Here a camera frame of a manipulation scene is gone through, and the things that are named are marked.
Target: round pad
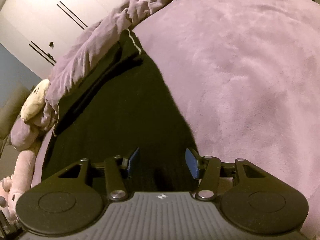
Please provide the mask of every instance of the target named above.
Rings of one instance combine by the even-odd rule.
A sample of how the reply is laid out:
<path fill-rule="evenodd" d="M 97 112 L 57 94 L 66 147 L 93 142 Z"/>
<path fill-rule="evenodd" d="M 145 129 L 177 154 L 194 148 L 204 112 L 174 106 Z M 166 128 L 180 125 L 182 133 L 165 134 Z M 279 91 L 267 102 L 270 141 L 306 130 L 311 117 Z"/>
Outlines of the round pad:
<path fill-rule="evenodd" d="M 221 210 L 232 224 L 263 235 L 284 234 L 302 225 L 308 202 L 300 192 L 289 186 L 277 188 L 276 183 L 277 192 L 271 187 L 264 191 L 250 186 L 238 184 L 221 198 Z"/>
<path fill-rule="evenodd" d="M 261 212 L 277 212 L 285 206 L 285 199 L 279 193 L 259 191 L 249 196 L 249 204 Z"/>
<path fill-rule="evenodd" d="M 73 208 L 76 198 L 67 192 L 51 192 L 42 196 L 39 207 L 48 213 L 63 213 Z"/>
<path fill-rule="evenodd" d="M 59 181 L 44 181 L 18 200 L 17 217 L 28 231 L 42 236 L 70 235 L 91 225 L 101 214 L 103 201 L 93 188 L 73 179 Z"/>

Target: blue wall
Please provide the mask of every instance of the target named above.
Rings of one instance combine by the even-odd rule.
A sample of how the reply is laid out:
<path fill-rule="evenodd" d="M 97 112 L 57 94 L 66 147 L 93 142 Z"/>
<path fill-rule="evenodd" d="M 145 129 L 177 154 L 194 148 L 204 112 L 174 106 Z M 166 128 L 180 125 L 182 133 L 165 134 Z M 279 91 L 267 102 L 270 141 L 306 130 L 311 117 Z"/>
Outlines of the blue wall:
<path fill-rule="evenodd" d="M 41 79 L 36 74 L 0 44 L 0 108 L 3 107 L 17 84 L 20 83 L 31 89 L 40 81 Z"/>

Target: white piping trim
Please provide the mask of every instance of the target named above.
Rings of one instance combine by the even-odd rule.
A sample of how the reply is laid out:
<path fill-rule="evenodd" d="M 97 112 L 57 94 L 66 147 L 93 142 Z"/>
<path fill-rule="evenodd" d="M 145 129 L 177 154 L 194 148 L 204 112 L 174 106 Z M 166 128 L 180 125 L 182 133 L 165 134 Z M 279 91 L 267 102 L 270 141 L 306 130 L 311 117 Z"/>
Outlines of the white piping trim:
<path fill-rule="evenodd" d="M 142 50 L 137 46 L 137 44 L 134 42 L 134 39 L 132 38 L 132 36 L 130 35 L 130 30 L 129 29 L 127 29 L 127 31 L 128 31 L 128 33 L 129 33 L 129 37 L 131 38 L 131 40 L 132 40 L 132 42 L 133 42 L 133 44 L 134 44 L 134 46 L 138 49 L 138 51 L 139 51 L 139 55 L 141 55 L 141 53 L 142 53 Z"/>
<path fill-rule="evenodd" d="M 53 130 L 52 130 L 52 133 L 53 133 L 53 136 L 54 136 L 54 137 L 57 137 L 57 135 L 54 133 L 54 130 L 55 130 L 55 128 L 56 128 L 57 123 L 59 122 L 59 113 L 60 113 L 59 102 L 58 102 L 58 104 L 57 104 L 57 107 L 58 107 L 58 119 L 57 119 L 56 123 L 54 124 Z"/>

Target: logo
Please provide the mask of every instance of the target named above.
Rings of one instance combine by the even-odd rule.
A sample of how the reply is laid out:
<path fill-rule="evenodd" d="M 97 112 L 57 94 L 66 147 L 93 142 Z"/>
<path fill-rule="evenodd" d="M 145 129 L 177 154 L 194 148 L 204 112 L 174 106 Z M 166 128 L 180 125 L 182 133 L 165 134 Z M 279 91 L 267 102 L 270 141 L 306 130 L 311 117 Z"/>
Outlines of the logo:
<path fill-rule="evenodd" d="M 160 194 L 159 196 L 158 196 L 158 198 L 160 198 L 160 199 L 165 199 L 167 197 L 167 195 L 165 195 L 165 194 Z"/>

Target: stuffed animal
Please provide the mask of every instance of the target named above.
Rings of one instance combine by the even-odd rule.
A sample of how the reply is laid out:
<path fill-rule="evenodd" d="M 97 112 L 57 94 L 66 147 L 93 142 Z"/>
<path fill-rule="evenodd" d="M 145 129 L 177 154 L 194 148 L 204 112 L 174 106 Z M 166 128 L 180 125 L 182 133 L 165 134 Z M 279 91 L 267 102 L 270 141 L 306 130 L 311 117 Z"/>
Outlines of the stuffed animal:
<path fill-rule="evenodd" d="M 10 177 L 6 177 L 0 181 L 0 210 L 3 212 L 8 221 L 10 220 L 8 195 L 11 186 L 12 180 Z"/>
<path fill-rule="evenodd" d="M 9 223 L 14 223 L 16 204 L 23 193 L 31 188 L 31 182 L 41 142 L 36 140 L 32 146 L 19 153 L 14 173 L 4 178 L 0 185 L 0 205 Z"/>
<path fill-rule="evenodd" d="M 44 107 L 44 98 L 49 85 L 50 81 L 44 79 L 31 92 L 20 112 L 23 122 L 35 117 Z M 21 151 L 12 176 L 1 180 L 0 209 L 11 224 L 18 219 L 16 215 L 17 201 L 23 193 L 31 188 L 36 156 L 40 147 L 41 142 L 36 139 L 28 149 Z"/>
<path fill-rule="evenodd" d="M 45 105 L 45 95 L 49 88 L 49 79 L 42 80 L 35 89 L 31 92 L 20 112 L 21 119 L 24 122 L 29 121 L 35 117 Z"/>

